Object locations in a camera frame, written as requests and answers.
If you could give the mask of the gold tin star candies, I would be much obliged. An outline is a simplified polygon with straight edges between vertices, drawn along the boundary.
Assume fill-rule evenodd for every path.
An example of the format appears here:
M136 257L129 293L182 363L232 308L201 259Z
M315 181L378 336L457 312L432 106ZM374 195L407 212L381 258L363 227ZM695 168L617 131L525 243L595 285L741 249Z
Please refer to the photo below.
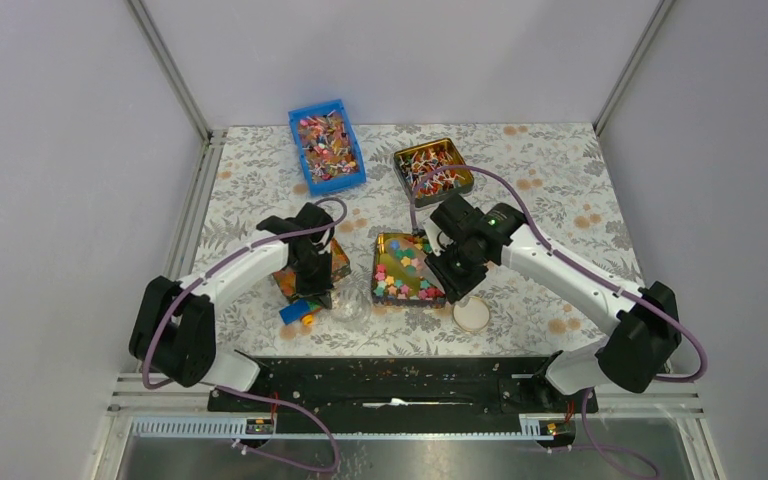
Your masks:
M431 245L424 236L380 233L373 255L372 303L390 307L443 308L447 303L445 294L425 263L431 252Z

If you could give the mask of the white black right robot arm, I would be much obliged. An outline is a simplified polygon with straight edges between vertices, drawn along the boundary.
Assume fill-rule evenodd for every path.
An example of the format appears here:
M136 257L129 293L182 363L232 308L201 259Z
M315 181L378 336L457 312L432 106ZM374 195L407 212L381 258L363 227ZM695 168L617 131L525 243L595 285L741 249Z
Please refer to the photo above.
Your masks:
M430 221L432 251L425 263L450 303L469 296L495 264L546 287L604 334L599 342L552 355L541 367L533 396L543 410L557 412L574 393L599 385L642 393L682 341L671 288L613 278L573 252L549 246L508 204L483 212L453 195L433 210Z

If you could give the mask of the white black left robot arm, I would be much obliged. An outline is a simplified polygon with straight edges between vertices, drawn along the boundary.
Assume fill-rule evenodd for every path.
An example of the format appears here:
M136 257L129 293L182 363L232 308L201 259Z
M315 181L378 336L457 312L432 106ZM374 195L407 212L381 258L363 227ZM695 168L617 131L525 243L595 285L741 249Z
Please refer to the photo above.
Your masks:
M143 372L158 371L167 383L231 388L248 411L269 401L270 385L252 358L217 347L216 317L255 284L288 269L302 299L326 297L333 288L331 242L339 220L319 202L293 217L270 216L242 247L202 273L148 283L129 339L129 353Z

